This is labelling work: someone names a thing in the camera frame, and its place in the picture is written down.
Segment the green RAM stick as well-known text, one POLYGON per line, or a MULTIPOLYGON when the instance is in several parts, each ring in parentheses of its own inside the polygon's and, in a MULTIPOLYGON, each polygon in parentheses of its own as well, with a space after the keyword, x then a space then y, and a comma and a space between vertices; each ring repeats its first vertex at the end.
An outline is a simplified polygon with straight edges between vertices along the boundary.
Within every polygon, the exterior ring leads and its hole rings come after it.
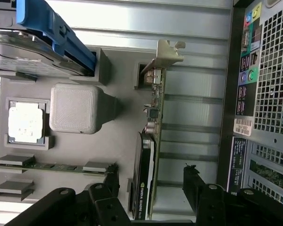
POLYGON ((5 165, 0 164, 0 169, 9 169, 9 170, 43 170, 43 171, 54 171, 54 172, 66 172, 66 173, 77 173, 77 174, 95 174, 95 175, 104 175, 104 171, 88 171, 84 170, 83 166, 74 166, 74 165, 64 165, 64 164, 53 164, 53 163, 35 163, 28 164, 25 166, 18 165, 5 165))

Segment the silver hard disk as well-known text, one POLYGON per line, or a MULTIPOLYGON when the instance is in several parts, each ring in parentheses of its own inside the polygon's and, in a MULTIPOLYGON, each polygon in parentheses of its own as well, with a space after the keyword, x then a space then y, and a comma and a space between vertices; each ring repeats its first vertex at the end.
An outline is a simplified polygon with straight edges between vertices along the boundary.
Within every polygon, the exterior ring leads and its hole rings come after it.
POLYGON ((32 76, 93 77, 94 72, 68 56, 60 56, 35 35, 0 29, 0 70, 32 76))

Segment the silver CPU chip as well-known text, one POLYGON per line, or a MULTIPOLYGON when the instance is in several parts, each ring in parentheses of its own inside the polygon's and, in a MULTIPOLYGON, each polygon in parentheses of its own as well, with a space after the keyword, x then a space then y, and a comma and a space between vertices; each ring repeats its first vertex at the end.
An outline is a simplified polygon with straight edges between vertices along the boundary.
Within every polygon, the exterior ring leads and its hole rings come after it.
POLYGON ((45 103, 9 103, 8 143, 43 145, 45 143, 45 103))

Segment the open black PC case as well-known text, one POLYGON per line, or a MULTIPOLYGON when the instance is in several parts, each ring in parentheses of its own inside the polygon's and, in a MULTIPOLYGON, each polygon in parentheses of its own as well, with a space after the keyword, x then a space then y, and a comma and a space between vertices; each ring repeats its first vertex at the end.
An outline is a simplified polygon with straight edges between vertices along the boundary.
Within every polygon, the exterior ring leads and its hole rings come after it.
POLYGON ((216 181, 283 204, 283 0, 233 0, 216 181))

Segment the blue plastic disk bracket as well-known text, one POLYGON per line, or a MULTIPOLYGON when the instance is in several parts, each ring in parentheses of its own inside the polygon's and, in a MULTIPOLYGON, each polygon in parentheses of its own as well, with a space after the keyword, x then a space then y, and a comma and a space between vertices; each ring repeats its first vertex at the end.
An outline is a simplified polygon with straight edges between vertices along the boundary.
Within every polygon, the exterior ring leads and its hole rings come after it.
POLYGON ((45 0, 16 0, 16 22, 51 40, 53 52, 67 56, 93 77, 97 58, 77 37, 63 18, 45 0))

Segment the grey printed parts rack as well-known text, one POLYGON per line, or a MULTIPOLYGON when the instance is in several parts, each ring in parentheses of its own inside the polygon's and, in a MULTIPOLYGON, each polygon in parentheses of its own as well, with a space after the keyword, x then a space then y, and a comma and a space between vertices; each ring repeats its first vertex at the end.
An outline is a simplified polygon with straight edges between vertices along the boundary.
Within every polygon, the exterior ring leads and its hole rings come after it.
MULTIPOLYGON (((104 50, 111 65, 108 74, 110 81, 106 86, 99 86, 105 93, 117 98, 116 119, 104 123, 92 135, 78 132, 53 131, 55 145, 48 151, 28 150, 5 147, 4 135, 7 133, 8 110, 6 97, 50 97, 51 88, 56 83, 73 83, 63 79, 39 79, 34 84, 16 83, 3 79, 1 88, 3 108, 0 110, 0 157, 10 153, 34 154, 39 162, 65 163, 71 166, 84 165, 88 161, 117 163, 120 170, 120 190, 118 198, 125 209, 129 206, 129 192, 127 185, 133 178, 134 160, 136 154, 137 135, 142 132, 147 124, 147 114, 143 111, 144 105, 151 102, 151 91, 135 89, 138 78, 139 66, 148 64, 156 53, 154 51, 125 51, 104 50)), ((87 123, 86 112, 89 105, 86 103, 85 94, 75 97, 58 97, 58 126, 76 126, 87 123)), ((34 192, 23 200, 33 202, 41 199, 58 187, 70 187, 76 192, 81 192, 86 185, 101 182, 101 176, 88 176, 72 172, 52 172, 47 170, 31 169, 22 174, 0 172, 0 184, 11 179, 32 179, 34 192)))

